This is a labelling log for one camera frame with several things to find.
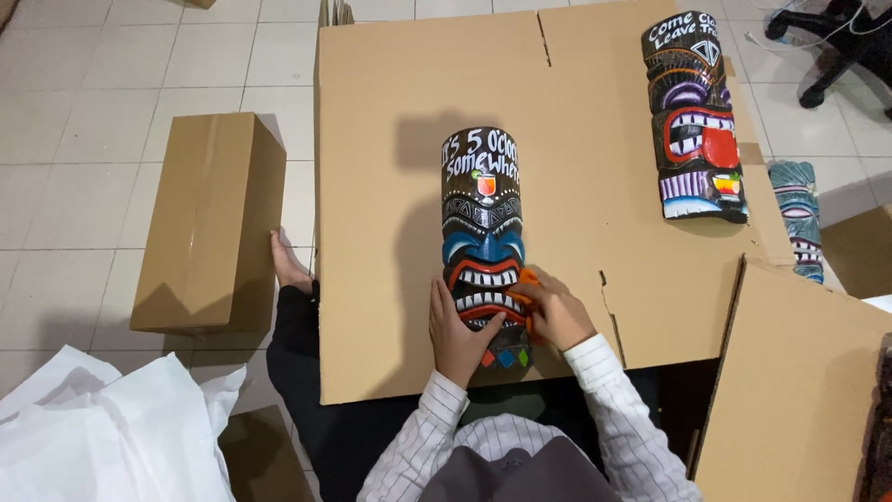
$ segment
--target chair wheel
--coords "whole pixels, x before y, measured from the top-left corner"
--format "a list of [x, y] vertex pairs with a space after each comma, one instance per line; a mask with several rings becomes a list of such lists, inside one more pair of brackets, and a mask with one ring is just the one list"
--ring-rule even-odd
[[787, 34], [788, 26], [784, 24], [779, 17], [775, 17], [768, 23], [768, 28], [765, 29], [765, 38], [768, 38], [769, 40], [780, 40]]
[[822, 92], [814, 92], [811, 89], [807, 89], [802, 97], [799, 98], [799, 104], [802, 105], [803, 108], [817, 108], [824, 102], [824, 93]]

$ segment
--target white striped sleeve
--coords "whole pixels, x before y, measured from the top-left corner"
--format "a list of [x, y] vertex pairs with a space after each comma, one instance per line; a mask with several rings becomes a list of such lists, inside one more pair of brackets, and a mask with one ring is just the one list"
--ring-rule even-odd
[[416, 500], [452, 454], [455, 428], [467, 404], [467, 392], [434, 370], [418, 410], [369, 471], [357, 500]]
[[610, 482], [624, 501], [701, 501], [685, 467], [669, 451], [666, 435], [650, 421], [648, 407], [602, 335], [567, 350], [589, 411], [598, 425]]

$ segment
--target red tongue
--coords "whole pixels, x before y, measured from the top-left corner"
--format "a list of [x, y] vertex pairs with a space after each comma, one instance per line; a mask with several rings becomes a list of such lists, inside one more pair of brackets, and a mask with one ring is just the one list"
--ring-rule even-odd
[[703, 146], [700, 151], [707, 162], [715, 167], [737, 167], [737, 141], [731, 131], [703, 128]]

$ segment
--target blue diamond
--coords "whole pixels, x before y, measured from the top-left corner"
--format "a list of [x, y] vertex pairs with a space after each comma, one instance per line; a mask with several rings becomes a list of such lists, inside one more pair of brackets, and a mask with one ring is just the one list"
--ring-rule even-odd
[[510, 368], [512, 363], [514, 363], [514, 356], [508, 350], [502, 350], [501, 354], [499, 354], [496, 359], [499, 359], [499, 364], [501, 364], [503, 368]]

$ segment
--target white packing paper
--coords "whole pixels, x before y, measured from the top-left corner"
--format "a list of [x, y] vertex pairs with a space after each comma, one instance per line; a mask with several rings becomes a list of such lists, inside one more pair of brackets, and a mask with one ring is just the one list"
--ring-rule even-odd
[[0, 400], [0, 501], [233, 501], [217, 437], [245, 368], [199, 386], [173, 354], [121, 377], [64, 347]]

